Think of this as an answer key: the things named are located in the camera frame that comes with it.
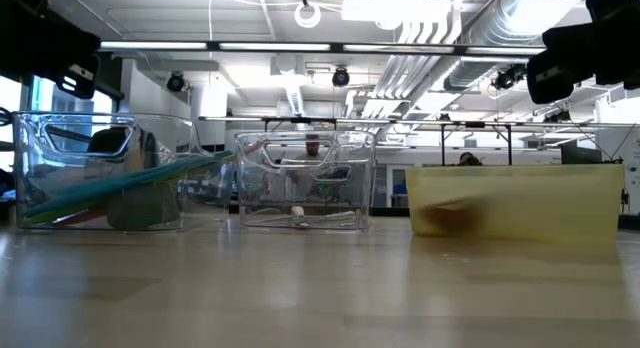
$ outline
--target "clear plastic bin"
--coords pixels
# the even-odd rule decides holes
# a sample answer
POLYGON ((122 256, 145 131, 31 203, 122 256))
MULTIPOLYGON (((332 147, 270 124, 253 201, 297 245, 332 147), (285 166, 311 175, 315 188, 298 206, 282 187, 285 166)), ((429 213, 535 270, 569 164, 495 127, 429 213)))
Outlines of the clear plastic bin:
POLYGON ((235 156, 161 115, 13 114, 21 228, 161 230, 226 221, 235 156))
POLYGON ((244 226, 368 228, 373 134, 240 133, 236 142, 244 226))

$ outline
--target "table surface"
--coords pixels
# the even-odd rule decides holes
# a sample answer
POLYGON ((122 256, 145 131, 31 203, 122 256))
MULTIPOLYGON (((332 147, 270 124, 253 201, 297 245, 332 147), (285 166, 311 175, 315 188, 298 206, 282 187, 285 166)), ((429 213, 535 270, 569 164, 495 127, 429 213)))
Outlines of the table surface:
POLYGON ((0 231, 0 347, 640 347, 611 245, 199 228, 0 231))

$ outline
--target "translucent yellow bin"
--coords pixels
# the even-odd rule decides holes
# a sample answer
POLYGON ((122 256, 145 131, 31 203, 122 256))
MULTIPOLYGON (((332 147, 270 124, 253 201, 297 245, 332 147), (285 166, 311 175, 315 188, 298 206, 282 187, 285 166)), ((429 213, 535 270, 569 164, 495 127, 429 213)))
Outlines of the translucent yellow bin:
POLYGON ((614 241, 619 164, 415 168, 407 174, 414 234, 614 241))

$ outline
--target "wooden table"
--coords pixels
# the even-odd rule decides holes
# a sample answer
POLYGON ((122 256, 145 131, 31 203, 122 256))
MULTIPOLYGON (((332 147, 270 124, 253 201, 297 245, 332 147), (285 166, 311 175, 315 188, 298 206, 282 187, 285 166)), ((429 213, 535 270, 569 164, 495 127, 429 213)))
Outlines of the wooden table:
POLYGON ((617 246, 364 234, 0 232, 0 347, 640 347, 617 246))

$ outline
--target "gray object inside bin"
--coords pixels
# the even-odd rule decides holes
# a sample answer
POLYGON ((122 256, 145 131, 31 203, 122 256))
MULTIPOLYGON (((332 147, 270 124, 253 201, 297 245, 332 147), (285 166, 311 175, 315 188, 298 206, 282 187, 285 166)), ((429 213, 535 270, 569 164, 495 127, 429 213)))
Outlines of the gray object inside bin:
POLYGON ((116 229, 145 229, 179 218, 178 202, 168 184, 124 189, 107 205, 107 222, 116 229))

